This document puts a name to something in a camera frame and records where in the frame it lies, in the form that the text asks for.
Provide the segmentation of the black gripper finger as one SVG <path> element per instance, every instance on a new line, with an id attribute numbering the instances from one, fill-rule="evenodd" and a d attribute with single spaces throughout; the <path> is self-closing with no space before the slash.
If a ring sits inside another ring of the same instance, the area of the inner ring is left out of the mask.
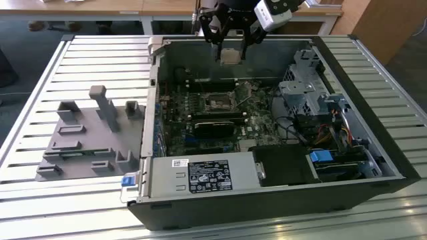
<path id="1" fill-rule="evenodd" d="M 235 18 L 232 22 L 232 30 L 243 33 L 243 39 L 240 44 L 240 59 L 245 60 L 248 46 L 260 44 L 267 36 L 267 31 L 260 25 L 252 30 L 252 24 L 256 22 L 256 17 L 240 17 Z"/>
<path id="2" fill-rule="evenodd" d="M 223 41 L 229 32 L 229 16 L 217 12 L 203 12 L 199 16 L 199 22 L 204 40 L 216 45 L 215 61 L 217 61 L 221 58 Z"/>

